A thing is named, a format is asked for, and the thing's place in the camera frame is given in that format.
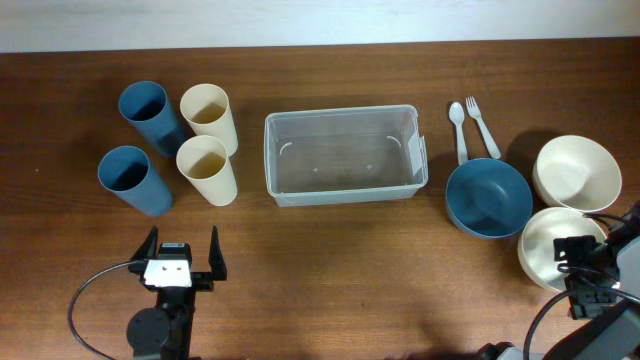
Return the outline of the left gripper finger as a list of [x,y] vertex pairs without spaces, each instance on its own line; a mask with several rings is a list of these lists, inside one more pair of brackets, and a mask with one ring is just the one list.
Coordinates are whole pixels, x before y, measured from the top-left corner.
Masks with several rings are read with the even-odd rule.
[[143,243],[130,258],[128,271],[130,273],[144,273],[149,260],[156,258],[158,228],[153,226]]
[[216,226],[212,229],[208,263],[214,281],[227,280],[227,267],[220,248],[218,229]]

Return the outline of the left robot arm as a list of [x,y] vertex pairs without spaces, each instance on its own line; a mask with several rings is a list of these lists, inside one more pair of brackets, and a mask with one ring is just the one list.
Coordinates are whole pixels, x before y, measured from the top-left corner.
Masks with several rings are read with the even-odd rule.
[[189,357],[196,294],[211,292],[216,281],[227,279],[216,228],[211,234],[208,264],[208,271],[192,271],[189,244],[160,244],[158,229],[150,230],[128,266],[143,287],[156,294],[156,304],[138,311],[127,325],[126,338],[135,359]]

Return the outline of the cream bowl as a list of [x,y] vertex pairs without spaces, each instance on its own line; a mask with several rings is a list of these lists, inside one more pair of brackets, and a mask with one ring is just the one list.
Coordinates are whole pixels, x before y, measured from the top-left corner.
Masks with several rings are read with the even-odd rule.
[[521,267],[540,287],[553,292],[564,291],[566,275],[557,270],[553,241],[582,235],[593,235],[599,243],[606,239],[602,228],[579,211],[551,207],[537,212],[525,225],[518,241]]
[[532,180],[545,204],[580,212],[608,208],[622,190],[621,170],[612,154],[577,135],[547,142],[537,155]]

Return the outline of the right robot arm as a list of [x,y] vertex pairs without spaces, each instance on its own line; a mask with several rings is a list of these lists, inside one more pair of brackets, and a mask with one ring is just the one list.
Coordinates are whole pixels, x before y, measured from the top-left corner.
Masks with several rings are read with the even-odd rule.
[[[553,264],[565,277],[565,290],[537,313],[523,347],[509,342],[486,344],[475,359],[623,359],[639,347],[639,205],[622,216],[584,213],[606,223],[607,238],[592,235],[553,240]],[[545,354],[530,351],[538,325],[555,304],[567,298],[570,315],[586,323]]]

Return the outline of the blue bowl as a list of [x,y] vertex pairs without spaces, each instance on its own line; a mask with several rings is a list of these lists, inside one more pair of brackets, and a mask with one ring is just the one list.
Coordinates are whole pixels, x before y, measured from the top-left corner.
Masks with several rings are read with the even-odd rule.
[[458,166],[449,176],[445,205],[451,222],[461,231],[483,239],[500,239],[520,232],[533,212],[528,182],[513,166],[478,158]]

